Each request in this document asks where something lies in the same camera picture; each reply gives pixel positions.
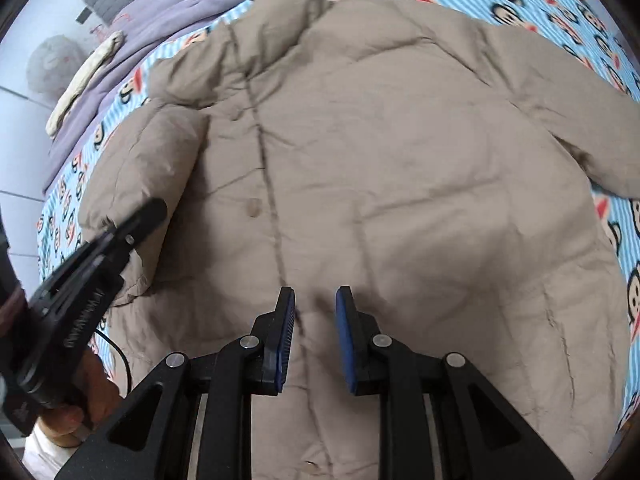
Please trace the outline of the white left sleeve forearm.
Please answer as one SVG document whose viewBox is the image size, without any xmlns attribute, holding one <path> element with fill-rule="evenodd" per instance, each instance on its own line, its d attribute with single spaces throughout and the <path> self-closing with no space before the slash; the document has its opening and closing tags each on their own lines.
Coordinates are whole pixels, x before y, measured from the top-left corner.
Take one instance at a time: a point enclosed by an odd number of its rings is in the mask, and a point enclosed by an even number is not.
<svg viewBox="0 0 640 480">
<path fill-rule="evenodd" d="M 62 448 L 53 443 L 35 426 L 26 438 L 22 463 L 35 479 L 53 480 L 76 451 L 77 446 Z"/>
</svg>

